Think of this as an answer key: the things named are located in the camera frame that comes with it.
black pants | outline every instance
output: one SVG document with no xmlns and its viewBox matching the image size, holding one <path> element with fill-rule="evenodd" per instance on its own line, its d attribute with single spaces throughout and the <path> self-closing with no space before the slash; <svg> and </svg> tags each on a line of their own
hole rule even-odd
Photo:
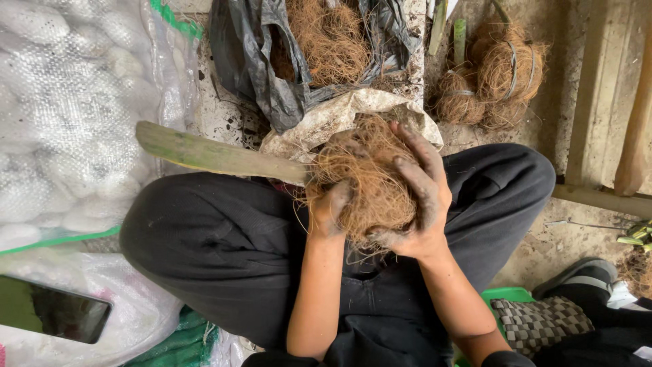
<svg viewBox="0 0 652 367">
<path fill-rule="evenodd" d="M 555 182 L 550 162 L 516 144 L 444 157 L 453 194 L 445 234 L 481 292 L 543 209 Z M 284 348 L 299 284 L 308 213 L 268 185 L 210 173 L 148 185 L 127 214 L 120 243 L 148 278 L 224 330 Z M 419 267 L 408 257 L 345 266 L 340 315 L 382 315 L 445 331 Z"/>
<path fill-rule="evenodd" d="M 596 330 L 541 349 L 533 359 L 538 367 L 652 367 L 652 362 L 633 354 L 642 346 L 652 347 L 652 311 L 608 308 L 609 292 L 586 284 L 560 285 L 546 296 L 573 301 Z"/>
</svg>

green wooden stick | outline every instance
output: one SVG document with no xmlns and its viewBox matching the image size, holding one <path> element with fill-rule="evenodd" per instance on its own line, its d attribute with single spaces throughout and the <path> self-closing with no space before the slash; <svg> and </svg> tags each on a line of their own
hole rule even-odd
<svg viewBox="0 0 652 367">
<path fill-rule="evenodd" d="M 147 153 L 188 168 L 289 182 L 306 182 L 308 178 L 304 164 L 181 133 L 149 121 L 138 122 L 136 139 Z"/>
<path fill-rule="evenodd" d="M 457 19 L 455 21 L 452 39 L 452 60 L 455 66 L 460 66 L 464 63 L 464 54 L 466 50 L 466 20 Z"/>
<path fill-rule="evenodd" d="M 430 31 L 430 45 L 428 46 L 428 53 L 431 56 L 435 56 L 437 54 L 437 49 L 439 48 L 441 38 L 444 34 L 444 28 L 446 28 L 446 6 L 448 6 L 448 0 L 441 0 L 435 9 L 435 19 L 432 22 L 432 30 Z"/>
</svg>

knee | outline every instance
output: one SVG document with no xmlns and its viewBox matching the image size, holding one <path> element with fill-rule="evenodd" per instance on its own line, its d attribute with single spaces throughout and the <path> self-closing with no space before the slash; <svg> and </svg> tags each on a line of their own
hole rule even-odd
<svg viewBox="0 0 652 367">
<path fill-rule="evenodd" d="M 219 184 L 219 177 L 180 174 L 160 178 L 144 187 L 134 200 L 120 229 L 120 247 L 131 262 L 158 261 L 184 243 L 182 229 L 196 228 L 212 214 L 201 188 Z"/>
<path fill-rule="evenodd" d="M 555 187 L 557 174 L 548 158 L 536 150 L 521 144 L 504 144 L 509 155 L 519 160 L 523 175 L 535 186 L 538 193 L 550 196 Z"/>
</svg>

wooden paddle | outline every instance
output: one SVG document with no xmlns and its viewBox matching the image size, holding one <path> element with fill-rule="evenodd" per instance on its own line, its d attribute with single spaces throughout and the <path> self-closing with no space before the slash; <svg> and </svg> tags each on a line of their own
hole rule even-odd
<svg viewBox="0 0 652 367">
<path fill-rule="evenodd" d="M 308 167 L 302 163 L 182 133 L 149 121 L 136 124 L 136 139 L 147 153 L 188 168 L 295 183 L 308 180 Z"/>
</svg>

green stripe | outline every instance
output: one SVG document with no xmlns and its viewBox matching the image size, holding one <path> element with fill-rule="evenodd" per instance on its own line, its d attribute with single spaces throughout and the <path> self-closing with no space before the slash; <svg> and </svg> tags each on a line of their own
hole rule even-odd
<svg viewBox="0 0 652 367">
<path fill-rule="evenodd" d="M 8 249 L 6 251 L 0 251 L 0 255 L 4 255 L 6 253 L 12 253 L 12 252 L 19 252 L 19 251 L 23 251 L 23 250 L 26 250 L 26 249 L 33 249 L 33 248 L 36 248 L 36 247 L 45 247 L 45 246 L 63 244 L 65 242 L 90 240 L 91 238 L 106 237 L 106 236 L 111 236 L 112 234 L 116 234 L 118 232 L 120 232 L 120 226 L 116 225 L 115 227 L 111 228 L 110 230 L 100 232 L 100 233 L 88 233 L 88 234 L 80 234 L 79 236 L 52 238 L 51 240 L 43 240 L 43 241 L 39 241 L 39 242 L 36 242 L 34 244 L 31 244 L 31 245 L 27 245 L 27 246 L 23 246 L 23 247 L 17 247 L 15 249 Z"/>
<path fill-rule="evenodd" d="M 191 20 L 190 23 L 180 22 L 174 18 L 174 11 L 170 9 L 169 5 L 161 5 L 160 0 L 149 0 L 149 5 L 152 9 L 156 10 L 163 20 L 168 22 L 173 28 L 178 29 L 184 35 L 189 36 L 190 38 L 194 37 L 198 40 L 201 39 L 203 35 L 203 27 L 200 24 L 195 23 L 194 20 Z"/>
</svg>

